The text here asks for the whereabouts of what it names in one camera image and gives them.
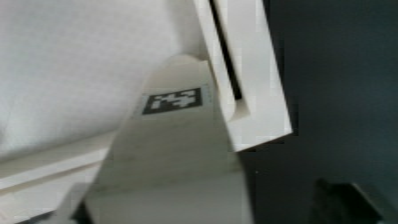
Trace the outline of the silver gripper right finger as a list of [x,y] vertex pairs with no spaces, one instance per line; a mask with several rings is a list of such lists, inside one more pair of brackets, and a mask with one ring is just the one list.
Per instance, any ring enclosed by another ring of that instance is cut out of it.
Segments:
[[318,179],[309,224],[398,224],[398,208],[375,187]]

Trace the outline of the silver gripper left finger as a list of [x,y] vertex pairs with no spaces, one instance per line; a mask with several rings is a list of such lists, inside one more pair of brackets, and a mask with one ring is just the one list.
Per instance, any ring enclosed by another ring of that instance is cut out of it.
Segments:
[[94,224],[85,205],[87,190],[87,183],[73,185],[55,213],[37,224]]

